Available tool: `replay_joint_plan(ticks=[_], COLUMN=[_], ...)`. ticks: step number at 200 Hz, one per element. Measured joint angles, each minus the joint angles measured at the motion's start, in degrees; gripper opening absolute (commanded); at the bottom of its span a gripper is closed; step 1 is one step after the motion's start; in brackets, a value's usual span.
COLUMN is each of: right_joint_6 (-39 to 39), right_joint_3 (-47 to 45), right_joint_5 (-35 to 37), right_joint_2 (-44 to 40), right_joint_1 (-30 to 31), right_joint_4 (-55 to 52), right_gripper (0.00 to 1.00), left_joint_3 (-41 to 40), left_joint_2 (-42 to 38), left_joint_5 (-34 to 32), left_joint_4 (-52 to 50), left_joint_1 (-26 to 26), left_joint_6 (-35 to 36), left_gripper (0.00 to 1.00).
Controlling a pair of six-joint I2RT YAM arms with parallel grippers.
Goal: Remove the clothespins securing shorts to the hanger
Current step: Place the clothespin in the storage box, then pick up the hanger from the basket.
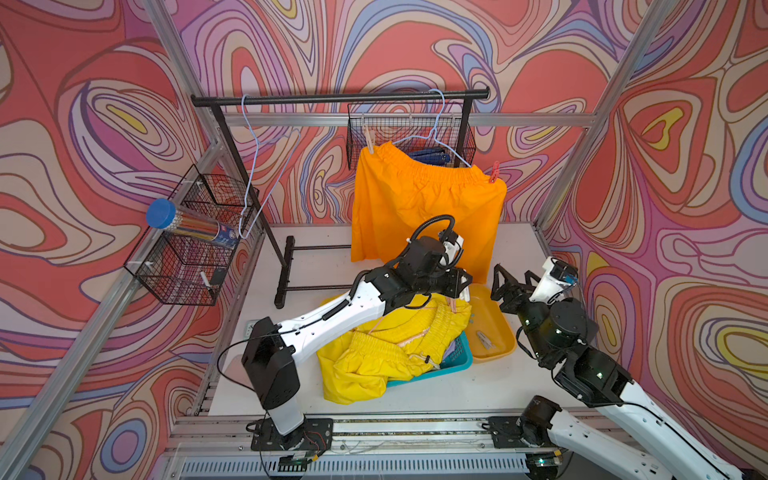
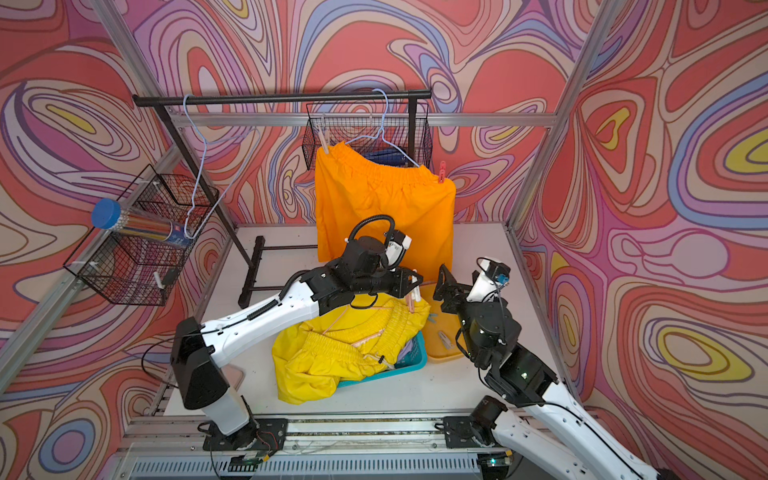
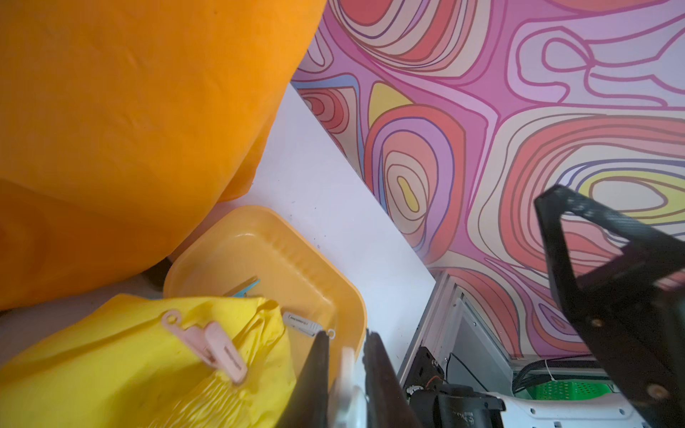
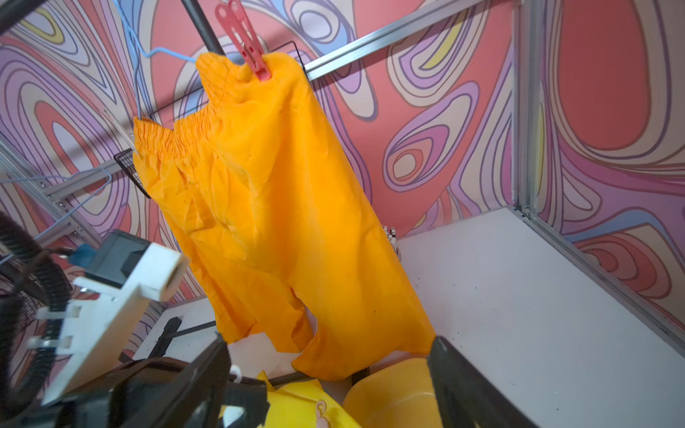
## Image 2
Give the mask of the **yellow shorts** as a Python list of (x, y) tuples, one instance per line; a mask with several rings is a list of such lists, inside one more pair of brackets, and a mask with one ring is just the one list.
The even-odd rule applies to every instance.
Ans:
[[(371, 306), (389, 299), (406, 303), (403, 299), (381, 295)], [(424, 311), (427, 322), (428, 302), (421, 300), (416, 307)], [(273, 343), (272, 359), (280, 401), (301, 405), (324, 400), (335, 394), (341, 381), (360, 381), (395, 368), (366, 360), (349, 345), (320, 335), (314, 329), (314, 319), (284, 329)]]

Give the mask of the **light blue wire hanger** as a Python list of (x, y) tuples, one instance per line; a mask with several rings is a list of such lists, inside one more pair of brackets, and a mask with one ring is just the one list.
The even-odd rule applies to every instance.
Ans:
[(194, 136), (198, 140), (200, 140), (202, 142), (203, 150), (202, 150), (202, 154), (200, 156), (200, 163), (199, 163), (199, 167), (198, 167), (198, 173), (195, 175), (195, 183), (194, 183), (194, 186), (193, 186), (192, 194), (190, 196), (191, 206), (187, 210), (187, 213), (186, 213), (186, 216), (185, 216), (185, 219), (184, 219), (183, 234), (184, 234), (184, 237), (186, 239), (188, 239), (188, 240), (196, 240), (197, 237), (200, 235), (200, 233), (201, 233), (201, 231), (202, 231), (202, 229), (204, 227), (204, 224), (210, 219), (212, 214), (215, 212), (215, 209), (219, 206), (219, 204), (221, 203), (223, 198), (226, 196), (226, 194), (229, 192), (231, 187), (234, 185), (235, 181), (240, 178), (240, 176), (244, 173), (244, 170), (245, 170), (245, 162), (242, 161), (240, 166), (238, 167), (238, 170), (235, 173), (235, 176), (230, 181), (230, 183), (226, 186), (226, 188), (224, 189), (224, 192), (222, 194), (220, 194), (218, 196), (218, 198), (216, 199), (216, 201), (210, 206), (210, 209), (208, 210), (207, 214), (203, 217), (203, 219), (200, 221), (200, 224), (198, 225), (198, 227), (196, 229), (191, 229), (190, 228), (190, 218), (191, 218), (191, 215), (192, 215), (193, 211), (197, 207), (197, 203), (196, 203), (196, 200), (195, 200), (196, 195), (197, 195), (197, 193), (199, 191), (202, 190), (202, 180), (203, 180), (203, 174), (206, 172), (205, 165), (206, 165), (206, 160), (208, 158), (208, 150), (210, 149), (211, 146), (217, 146), (219, 144), (224, 144), (224, 143), (233, 143), (236, 140), (244, 140), (249, 135), (251, 135), (253, 133), (253, 129), (248, 129), (244, 133), (242, 133), (242, 134), (240, 134), (238, 136), (225, 137), (223, 139), (214, 140), (214, 141), (210, 142), (201, 133), (201, 131), (198, 128), (197, 124), (191, 118), (191, 114), (189, 112), (189, 107), (188, 107), (188, 102), (189, 102), (189, 100), (191, 98), (194, 98), (193, 94), (185, 94), (182, 97), (182, 111), (183, 111), (183, 114), (184, 114), (185, 118), (190, 122), (190, 126), (192, 128)]

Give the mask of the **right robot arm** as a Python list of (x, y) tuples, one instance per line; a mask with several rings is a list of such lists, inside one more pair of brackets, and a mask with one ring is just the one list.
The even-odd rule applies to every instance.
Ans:
[(519, 342), (521, 325), (501, 295), (509, 267), (480, 257), (472, 284), (439, 269), (433, 298), (458, 317), (460, 350), (491, 394), (469, 416), (473, 441), (503, 446), (556, 479), (673, 479), (615, 439), (557, 374)]

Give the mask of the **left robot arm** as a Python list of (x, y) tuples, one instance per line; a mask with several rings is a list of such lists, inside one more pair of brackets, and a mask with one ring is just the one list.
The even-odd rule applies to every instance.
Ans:
[(224, 366), (282, 330), (352, 305), (358, 295), (405, 298), (423, 281), (402, 264), (411, 243), (393, 217), (374, 215), (353, 227), (338, 258), (294, 273), (277, 294), (203, 324), (190, 317), (177, 325), (170, 366), (184, 407), (205, 414), (208, 451), (280, 450), (279, 441), (267, 442)]

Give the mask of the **lilac shorts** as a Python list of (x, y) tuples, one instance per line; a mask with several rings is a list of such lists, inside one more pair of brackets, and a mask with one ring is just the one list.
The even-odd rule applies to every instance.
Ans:
[(418, 362), (420, 358), (420, 350), (418, 340), (416, 337), (410, 339), (400, 351), (396, 366), (402, 368), (403, 366), (409, 366)]

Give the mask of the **grey clothespin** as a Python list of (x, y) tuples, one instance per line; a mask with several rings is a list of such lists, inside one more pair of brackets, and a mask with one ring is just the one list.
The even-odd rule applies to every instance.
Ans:
[(449, 338), (449, 336), (442, 330), (438, 331), (438, 337), (443, 345), (443, 348), (446, 350), (453, 349), (453, 342)]

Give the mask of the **pink clothespin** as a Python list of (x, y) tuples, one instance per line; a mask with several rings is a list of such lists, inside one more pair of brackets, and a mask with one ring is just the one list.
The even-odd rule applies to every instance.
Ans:
[(412, 277), (409, 286), (411, 287), (411, 290), (405, 299), (409, 312), (413, 314), (417, 303), (421, 301), (420, 282), (416, 277)]

